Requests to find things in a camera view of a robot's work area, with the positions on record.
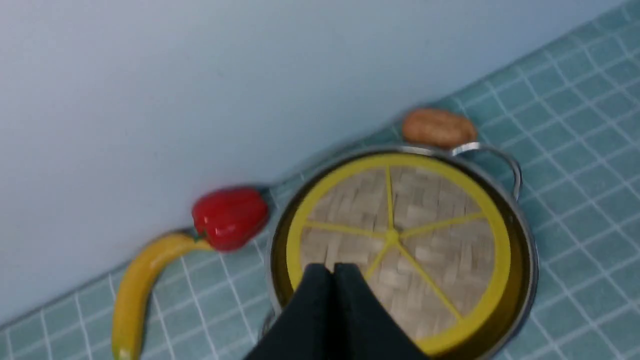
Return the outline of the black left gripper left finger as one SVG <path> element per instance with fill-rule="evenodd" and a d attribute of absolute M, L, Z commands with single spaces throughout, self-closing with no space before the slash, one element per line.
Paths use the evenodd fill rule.
<path fill-rule="evenodd" d="M 308 265 L 288 305 L 247 360 L 325 360 L 328 356 L 333 276 L 322 264 Z"/>

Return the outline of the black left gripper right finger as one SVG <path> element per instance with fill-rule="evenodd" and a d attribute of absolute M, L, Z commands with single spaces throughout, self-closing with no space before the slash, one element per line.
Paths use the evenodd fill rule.
<path fill-rule="evenodd" d="M 334 282 L 348 360 L 428 360 L 373 294 L 357 265 L 338 263 Z"/>

